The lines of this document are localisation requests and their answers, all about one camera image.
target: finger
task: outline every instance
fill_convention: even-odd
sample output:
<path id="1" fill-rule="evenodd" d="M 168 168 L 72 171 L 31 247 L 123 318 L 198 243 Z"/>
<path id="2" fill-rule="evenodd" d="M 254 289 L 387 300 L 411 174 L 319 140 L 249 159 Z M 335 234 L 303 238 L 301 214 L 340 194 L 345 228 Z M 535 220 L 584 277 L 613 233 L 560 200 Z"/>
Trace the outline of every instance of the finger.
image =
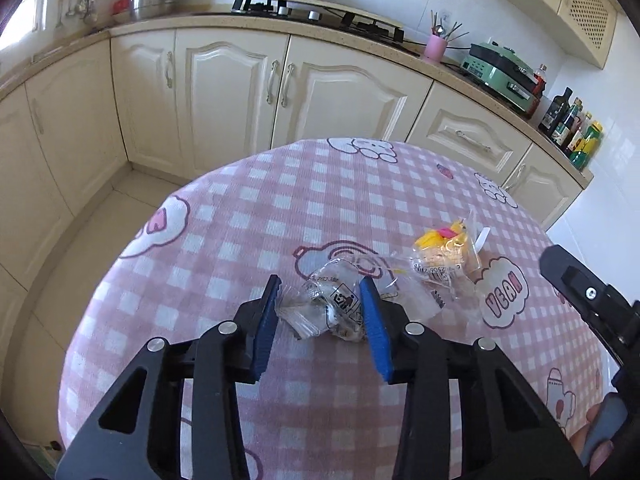
<path id="1" fill-rule="evenodd" d="M 587 433 L 591 428 L 590 424 L 584 425 L 580 430 L 576 431 L 569 439 L 571 446 L 574 448 L 576 455 L 580 456 L 584 449 L 584 441 L 587 440 Z"/>
<path id="2" fill-rule="evenodd" d="M 603 442 L 596 448 L 596 451 L 591 455 L 591 461 L 589 462 L 589 475 L 593 475 L 597 471 L 612 451 L 613 442 L 610 440 Z"/>
<path id="3" fill-rule="evenodd" d="M 593 422 L 594 419 L 596 418 L 596 415 L 598 415 L 598 412 L 600 411 L 600 407 L 601 407 L 602 403 L 599 402 L 598 404 L 591 406 L 588 410 L 587 410 L 587 420 L 589 422 Z"/>

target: silver bolt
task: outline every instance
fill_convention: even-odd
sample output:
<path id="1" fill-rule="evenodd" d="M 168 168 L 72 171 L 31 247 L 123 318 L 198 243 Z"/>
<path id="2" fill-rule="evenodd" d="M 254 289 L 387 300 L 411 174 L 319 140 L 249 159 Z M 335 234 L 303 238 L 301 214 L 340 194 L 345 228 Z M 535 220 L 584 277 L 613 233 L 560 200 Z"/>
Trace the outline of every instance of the silver bolt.
<path id="1" fill-rule="evenodd" d="M 488 337 L 481 337 L 478 339 L 478 346 L 481 350 L 491 351 L 495 349 L 495 341 Z"/>
<path id="2" fill-rule="evenodd" d="M 150 352 L 157 352 L 164 348 L 164 339 L 155 337 L 146 344 L 146 349 Z"/>
<path id="3" fill-rule="evenodd" d="M 233 321 L 225 321 L 224 323 L 220 323 L 218 327 L 218 332 L 221 334 L 232 334 L 238 330 L 238 325 L 236 325 Z"/>
<path id="4" fill-rule="evenodd" d="M 404 327 L 406 332 L 410 335 L 422 335 L 424 334 L 424 327 L 420 323 L 408 323 Z"/>

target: pink object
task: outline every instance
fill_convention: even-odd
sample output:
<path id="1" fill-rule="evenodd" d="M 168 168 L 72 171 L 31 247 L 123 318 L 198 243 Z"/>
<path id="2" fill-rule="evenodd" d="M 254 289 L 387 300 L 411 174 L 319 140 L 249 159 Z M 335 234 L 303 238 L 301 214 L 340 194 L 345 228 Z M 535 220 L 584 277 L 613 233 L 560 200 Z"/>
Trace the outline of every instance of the pink object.
<path id="1" fill-rule="evenodd" d="M 356 258 L 361 274 L 385 286 L 394 279 L 385 254 L 410 248 L 425 225 L 464 218 L 469 206 L 491 228 L 475 277 L 483 322 L 474 337 L 500 345 L 571 435 L 602 400 L 600 345 L 540 276 L 538 259 L 551 245 L 540 224 L 501 187 L 445 156 L 349 138 L 251 156 L 166 199 L 102 279 L 68 347 L 58 405 L 65 445 L 154 336 L 197 338 L 258 298 L 271 273 L 298 287 L 332 258 Z M 465 338 L 451 317 L 432 321 L 440 335 Z M 183 457 L 191 453 L 185 390 Z M 238 384 L 250 478 L 390 479 L 404 395 L 404 386 L 383 383 L 366 343 L 296 341 L 280 324 L 260 383 Z M 457 387 L 451 395 L 458 476 Z"/>
<path id="2" fill-rule="evenodd" d="M 427 46 L 424 48 L 423 56 L 440 62 L 442 61 L 442 56 L 444 56 L 444 51 L 447 49 L 448 44 L 444 38 L 432 34 L 429 41 L 427 41 Z"/>
<path id="3" fill-rule="evenodd" d="M 446 238 L 447 240 L 458 236 L 458 233 L 449 227 L 443 227 L 442 229 L 438 229 L 438 234 L 443 238 Z"/>

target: utensil holder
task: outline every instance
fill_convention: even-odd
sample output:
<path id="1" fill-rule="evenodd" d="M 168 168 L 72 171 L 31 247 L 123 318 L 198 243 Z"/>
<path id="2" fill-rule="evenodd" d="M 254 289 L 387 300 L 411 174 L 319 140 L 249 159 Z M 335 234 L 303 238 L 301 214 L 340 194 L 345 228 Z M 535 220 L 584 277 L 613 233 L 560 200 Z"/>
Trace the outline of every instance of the utensil holder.
<path id="1" fill-rule="evenodd" d="M 449 43 L 444 38 L 432 34 L 427 41 L 427 46 L 424 48 L 423 57 L 428 57 L 431 60 L 441 62 L 448 44 Z"/>

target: green electric cooker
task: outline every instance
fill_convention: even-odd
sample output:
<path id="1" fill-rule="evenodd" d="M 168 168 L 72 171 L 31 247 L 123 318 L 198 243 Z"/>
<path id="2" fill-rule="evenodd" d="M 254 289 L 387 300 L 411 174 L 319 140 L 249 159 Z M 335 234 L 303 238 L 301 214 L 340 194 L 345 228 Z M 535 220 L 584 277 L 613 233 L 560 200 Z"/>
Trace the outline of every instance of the green electric cooker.
<path id="1" fill-rule="evenodd" d="M 534 72 L 516 53 L 497 43 L 471 44 L 460 68 L 492 93 L 507 99 L 519 112 L 529 110 L 538 84 Z"/>

